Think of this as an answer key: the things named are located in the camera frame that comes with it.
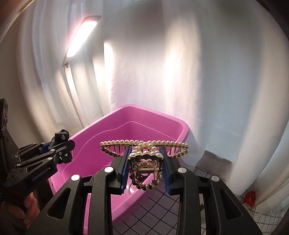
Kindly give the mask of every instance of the human hand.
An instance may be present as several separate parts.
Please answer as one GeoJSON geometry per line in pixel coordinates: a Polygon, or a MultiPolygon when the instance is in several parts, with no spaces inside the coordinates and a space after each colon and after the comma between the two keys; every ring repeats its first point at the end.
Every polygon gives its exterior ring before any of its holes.
{"type": "Polygon", "coordinates": [[[24,199],[24,205],[27,208],[25,213],[19,207],[5,202],[1,204],[1,208],[7,212],[10,212],[16,219],[23,220],[26,228],[29,228],[40,213],[39,209],[37,208],[37,200],[33,193],[29,194],[24,199]]]}

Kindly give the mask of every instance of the red object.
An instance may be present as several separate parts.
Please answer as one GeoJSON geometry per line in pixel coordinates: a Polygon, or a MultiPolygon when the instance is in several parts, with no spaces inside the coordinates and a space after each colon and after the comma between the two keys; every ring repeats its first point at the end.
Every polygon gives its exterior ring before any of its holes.
{"type": "Polygon", "coordinates": [[[248,204],[251,208],[255,205],[256,194],[254,191],[246,193],[243,203],[248,204]]]}

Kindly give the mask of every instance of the sheer curtain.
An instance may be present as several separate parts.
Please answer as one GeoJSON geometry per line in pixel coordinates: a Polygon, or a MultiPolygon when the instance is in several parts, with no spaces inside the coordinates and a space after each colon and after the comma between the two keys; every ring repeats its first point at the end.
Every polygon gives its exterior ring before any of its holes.
{"type": "Polygon", "coordinates": [[[250,187],[264,210],[288,203],[289,43],[257,2],[37,0],[22,16],[17,56],[45,140],[122,105],[145,106],[188,123],[196,146],[184,164],[208,150],[232,162],[225,180],[235,194],[250,187]],[[88,15],[103,21],[65,75],[88,15]]]}

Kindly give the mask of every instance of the spring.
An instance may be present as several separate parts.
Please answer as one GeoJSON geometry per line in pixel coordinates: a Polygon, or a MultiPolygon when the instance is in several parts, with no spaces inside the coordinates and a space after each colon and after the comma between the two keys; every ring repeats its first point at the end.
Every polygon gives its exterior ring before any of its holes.
{"type": "Polygon", "coordinates": [[[150,174],[150,173],[154,173],[154,169],[153,168],[141,168],[138,170],[139,174],[150,174]]]}

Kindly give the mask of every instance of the lamp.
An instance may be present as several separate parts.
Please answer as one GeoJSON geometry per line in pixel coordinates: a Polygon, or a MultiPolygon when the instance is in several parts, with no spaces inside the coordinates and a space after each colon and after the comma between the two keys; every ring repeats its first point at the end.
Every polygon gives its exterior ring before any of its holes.
{"type": "Polygon", "coordinates": [[[101,22],[101,16],[88,16],[83,19],[65,54],[62,67],[68,67],[69,62],[76,52],[81,48],[82,44],[86,41],[95,26],[101,22]]]}

